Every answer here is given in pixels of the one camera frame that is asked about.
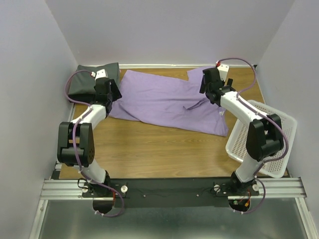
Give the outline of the purple t shirt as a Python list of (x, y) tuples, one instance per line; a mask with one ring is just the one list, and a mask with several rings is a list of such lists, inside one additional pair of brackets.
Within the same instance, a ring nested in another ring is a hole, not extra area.
[(122, 98), (109, 116), (227, 136), (226, 110), (199, 92), (203, 69), (189, 70), (186, 81), (127, 70), (120, 83)]

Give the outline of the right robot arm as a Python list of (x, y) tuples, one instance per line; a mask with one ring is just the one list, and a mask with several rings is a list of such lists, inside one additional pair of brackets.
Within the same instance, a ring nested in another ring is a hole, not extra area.
[(248, 155), (224, 186), (227, 192), (241, 195), (254, 183), (256, 174), (269, 161), (268, 158), (282, 149), (288, 150), (289, 142), (282, 130), (281, 118), (277, 114), (268, 115), (244, 100), (232, 87), (233, 80), (222, 80), (216, 67), (202, 72), (200, 93), (205, 94), (211, 104), (230, 111), (248, 129)]

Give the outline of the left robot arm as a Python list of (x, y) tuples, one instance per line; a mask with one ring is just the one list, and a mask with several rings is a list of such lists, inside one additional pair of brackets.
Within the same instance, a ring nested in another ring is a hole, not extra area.
[(95, 160), (93, 129), (103, 121), (112, 109), (112, 103), (122, 97), (115, 81), (107, 76), (95, 77), (93, 103), (78, 118), (62, 122), (58, 129), (57, 159), (94, 184), (98, 196), (122, 195), (110, 185), (108, 172)]

